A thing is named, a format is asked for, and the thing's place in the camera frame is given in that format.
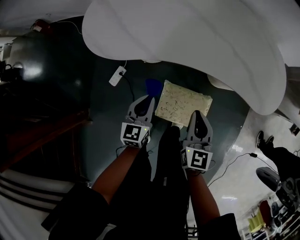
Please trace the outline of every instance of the white tile floor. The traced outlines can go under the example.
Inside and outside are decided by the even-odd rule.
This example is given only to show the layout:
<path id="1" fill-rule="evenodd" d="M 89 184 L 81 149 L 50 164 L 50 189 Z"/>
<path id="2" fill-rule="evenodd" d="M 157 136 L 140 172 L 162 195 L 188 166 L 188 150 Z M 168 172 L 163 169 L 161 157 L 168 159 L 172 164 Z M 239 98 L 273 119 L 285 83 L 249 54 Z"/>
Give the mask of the white tile floor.
<path id="1" fill-rule="evenodd" d="M 276 170 L 275 164 L 266 158 L 260 150 L 255 148 L 256 136 L 259 130 L 263 130 L 265 139 L 270 135 L 274 135 L 274 147 L 285 147 L 289 151 L 294 152 L 300 149 L 300 135 L 295 137 L 291 134 L 289 130 L 291 125 L 292 123 L 275 114 L 261 116 L 250 110 L 235 144 L 225 155 L 224 163 L 212 181 L 223 174 L 229 163 L 244 153 L 256 153 L 258 157 Z M 238 158 L 227 169 L 225 175 L 210 186 L 221 215 L 234 213 L 239 229 L 248 226 L 247 212 L 249 213 L 253 206 L 256 206 L 261 200 L 274 195 L 274 192 L 265 186 L 256 175 L 256 169 L 262 166 L 267 165 L 257 158 L 245 155 Z M 192 211 L 190 206 L 187 215 L 190 226 L 195 223 Z"/>

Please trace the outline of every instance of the person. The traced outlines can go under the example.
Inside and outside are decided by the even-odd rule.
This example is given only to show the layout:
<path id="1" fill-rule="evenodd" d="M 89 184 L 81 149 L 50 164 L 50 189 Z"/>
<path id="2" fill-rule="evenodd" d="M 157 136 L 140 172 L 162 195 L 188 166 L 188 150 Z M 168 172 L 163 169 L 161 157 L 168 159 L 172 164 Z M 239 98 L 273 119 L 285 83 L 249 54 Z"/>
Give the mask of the person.
<path id="1" fill-rule="evenodd" d="M 181 166 L 180 129 L 168 127 L 158 147 L 153 181 L 146 143 L 126 147 L 92 188 L 66 197 L 49 240 L 187 239 L 191 198 L 199 239 L 240 239 L 234 214 L 220 216 L 201 174 Z M 110 231 L 107 226 L 116 226 Z"/>
<path id="2" fill-rule="evenodd" d="M 281 182 L 288 178 L 300 178 L 299 157 L 289 152 L 286 148 L 274 148 L 273 141 L 274 136 L 270 136 L 265 140 L 264 132 L 259 131 L 255 146 L 260 149 L 267 158 L 275 163 Z"/>

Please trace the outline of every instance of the forearm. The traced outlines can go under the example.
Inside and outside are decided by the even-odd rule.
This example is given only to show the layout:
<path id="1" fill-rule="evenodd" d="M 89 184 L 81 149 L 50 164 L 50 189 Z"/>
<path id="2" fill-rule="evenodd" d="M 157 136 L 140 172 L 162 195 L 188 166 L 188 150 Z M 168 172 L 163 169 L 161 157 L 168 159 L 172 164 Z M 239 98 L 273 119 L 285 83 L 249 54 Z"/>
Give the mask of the forearm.
<path id="1" fill-rule="evenodd" d="M 191 193 L 195 220 L 201 226 L 220 216 L 217 203 L 201 174 L 187 170 L 187 180 Z"/>
<path id="2" fill-rule="evenodd" d="M 99 192 L 108 202 L 124 180 L 140 149 L 127 147 L 97 178 L 92 189 Z"/>

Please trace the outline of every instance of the white electrical outlet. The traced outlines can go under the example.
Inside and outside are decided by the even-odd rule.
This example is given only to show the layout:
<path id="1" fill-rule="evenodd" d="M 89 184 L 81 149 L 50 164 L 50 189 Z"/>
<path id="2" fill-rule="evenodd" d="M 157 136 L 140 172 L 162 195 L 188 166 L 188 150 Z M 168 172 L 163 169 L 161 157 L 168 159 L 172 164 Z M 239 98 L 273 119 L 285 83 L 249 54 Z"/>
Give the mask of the white electrical outlet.
<path id="1" fill-rule="evenodd" d="M 109 83 L 112 86 L 115 87 L 118 84 L 118 82 L 120 81 L 120 79 L 122 78 L 120 73 L 122 73 L 123 75 L 126 73 L 126 69 L 122 66 L 118 67 L 117 71 L 115 71 L 115 73 L 112 75 L 111 79 L 109 80 Z"/>

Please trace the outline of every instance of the white cable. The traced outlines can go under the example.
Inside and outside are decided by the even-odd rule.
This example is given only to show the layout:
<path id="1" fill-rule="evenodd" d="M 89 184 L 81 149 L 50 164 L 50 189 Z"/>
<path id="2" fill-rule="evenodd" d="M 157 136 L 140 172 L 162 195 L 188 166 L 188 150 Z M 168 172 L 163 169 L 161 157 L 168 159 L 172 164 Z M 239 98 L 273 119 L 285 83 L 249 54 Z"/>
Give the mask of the white cable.
<path id="1" fill-rule="evenodd" d="M 73 22 L 70 22 L 70 21 L 57 21 L 56 23 L 72 23 L 72 24 L 77 28 L 78 33 L 82 35 L 82 33 L 79 31 L 79 29 L 78 29 L 78 27 L 76 26 L 76 24 L 73 23 Z"/>

